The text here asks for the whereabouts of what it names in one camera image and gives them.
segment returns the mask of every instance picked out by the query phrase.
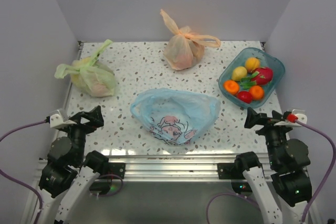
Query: tied plastic bag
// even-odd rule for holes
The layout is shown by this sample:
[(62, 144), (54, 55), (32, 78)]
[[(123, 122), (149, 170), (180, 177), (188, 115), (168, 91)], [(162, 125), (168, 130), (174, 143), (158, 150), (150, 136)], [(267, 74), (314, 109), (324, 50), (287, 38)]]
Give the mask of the tied plastic bag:
[(221, 103), (205, 94), (151, 89), (138, 95), (131, 113), (154, 137), (170, 145), (188, 144), (215, 123)]
[(182, 70), (196, 65), (204, 56), (204, 47), (220, 47), (221, 41), (216, 37), (191, 32), (188, 26), (179, 29), (164, 10), (161, 10), (160, 14), (166, 27), (175, 35), (163, 52), (173, 69)]
[(74, 60), (72, 66), (60, 64), (55, 78), (63, 79), (70, 74), (71, 82), (83, 92), (93, 97), (106, 97), (114, 94), (116, 82), (113, 71), (98, 62), (99, 55), (112, 43), (109, 39), (91, 56)]

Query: gray floor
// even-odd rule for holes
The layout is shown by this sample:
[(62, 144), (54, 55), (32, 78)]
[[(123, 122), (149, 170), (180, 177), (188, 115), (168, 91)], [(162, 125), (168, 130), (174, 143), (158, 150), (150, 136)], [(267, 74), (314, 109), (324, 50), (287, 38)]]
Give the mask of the gray floor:
[[(227, 183), (126, 183), (119, 194), (86, 196), (71, 224), (205, 224), (212, 196), (225, 193)], [(260, 212), (242, 199), (222, 196), (213, 201), (211, 224), (262, 224)]]

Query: orange plastic bag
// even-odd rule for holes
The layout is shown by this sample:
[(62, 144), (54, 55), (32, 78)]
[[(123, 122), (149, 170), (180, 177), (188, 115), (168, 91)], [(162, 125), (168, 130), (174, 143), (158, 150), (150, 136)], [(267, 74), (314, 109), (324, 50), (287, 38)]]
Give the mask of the orange plastic bag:
[(173, 69), (182, 70), (196, 65), (204, 56), (204, 47), (220, 47), (221, 41), (216, 37), (191, 32), (188, 26), (179, 29), (164, 10), (161, 10), (160, 14), (166, 27), (175, 35), (163, 52)]

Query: toy fruit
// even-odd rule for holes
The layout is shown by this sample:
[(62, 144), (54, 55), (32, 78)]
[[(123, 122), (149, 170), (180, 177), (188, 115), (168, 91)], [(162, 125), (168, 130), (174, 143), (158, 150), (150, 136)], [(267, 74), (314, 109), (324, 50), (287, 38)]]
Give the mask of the toy fruit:
[(239, 91), (239, 84), (235, 81), (227, 80), (223, 84), (224, 89), (230, 94), (235, 95)]
[(240, 66), (236, 67), (232, 72), (231, 79), (234, 81), (240, 81), (242, 78), (247, 76), (247, 70), (246, 68)]
[(261, 86), (253, 86), (249, 89), (248, 92), (252, 95), (253, 100), (255, 101), (261, 100), (265, 94)]
[(253, 71), (250, 77), (242, 80), (242, 86), (244, 89), (249, 89), (255, 85), (265, 85), (269, 83), (273, 78), (273, 70), (268, 67), (257, 68)]
[(253, 100), (252, 95), (247, 91), (239, 92), (237, 98), (246, 103), (251, 103), (251, 101)]
[(247, 72), (251, 73), (256, 68), (260, 67), (260, 60), (255, 57), (250, 57), (245, 61), (245, 68)]

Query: blue plastic basket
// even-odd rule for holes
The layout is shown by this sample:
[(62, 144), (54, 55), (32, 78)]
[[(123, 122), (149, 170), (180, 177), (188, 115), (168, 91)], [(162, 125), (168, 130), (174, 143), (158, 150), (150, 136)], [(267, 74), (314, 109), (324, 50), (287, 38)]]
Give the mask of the blue plastic basket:
[[(256, 57), (260, 60), (260, 66), (261, 67), (269, 67), (273, 70), (273, 79), (266, 85), (263, 85), (262, 88), (264, 89), (265, 95), (264, 98), (260, 101), (253, 101), (250, 104), (245, 103), (238, 98), (236, 98), (234, 95), (228, 93), (224, 87), (223, 83), (227, 80), (231, 79), (231, 75), (233, 70), (236, 67), (244, 66), (245, 61), (250, 57)], [(222, 94), (232, 101), (237, 106), (243, 107), (243, 108), (258, 108), (262, 106), (268, 99), (268, 97), (272, 94), (272, 91), (275, 89), (275, 87), (278, 85), (279, 81), (285, 74), (285, 67), (284, 64), (277, 58), (272, 57), (271, 55), (265, 53), (264, 51), (261, 51), (258, 48), (254, 47), (248, 47), (242, 50), (237, 57), (230, 63), (230, 65), (225, 69), (225, 71), (221, 74), (218, 85), (219, 89), (221, 90)]]

